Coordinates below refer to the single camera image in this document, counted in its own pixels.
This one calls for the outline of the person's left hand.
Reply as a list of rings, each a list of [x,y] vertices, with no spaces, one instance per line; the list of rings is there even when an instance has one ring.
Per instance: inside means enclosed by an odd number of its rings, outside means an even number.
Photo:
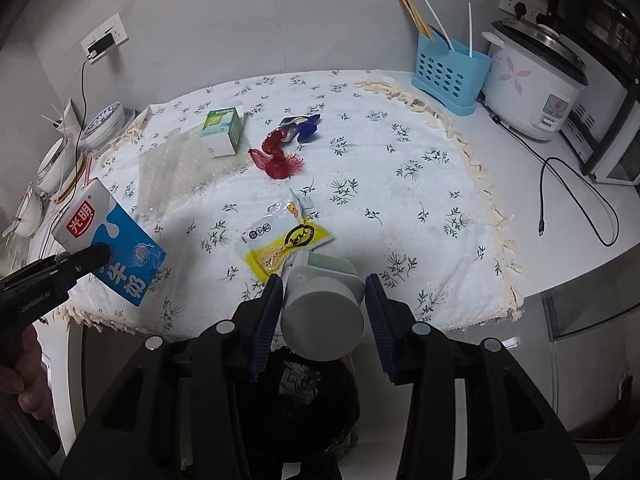
[[[22,410],[43,420],[52,412],[52,393],[42,364],[42,349],[34,326],[22,335],[23,353],[14,367],[1,367],[1,392],[16,394]]]

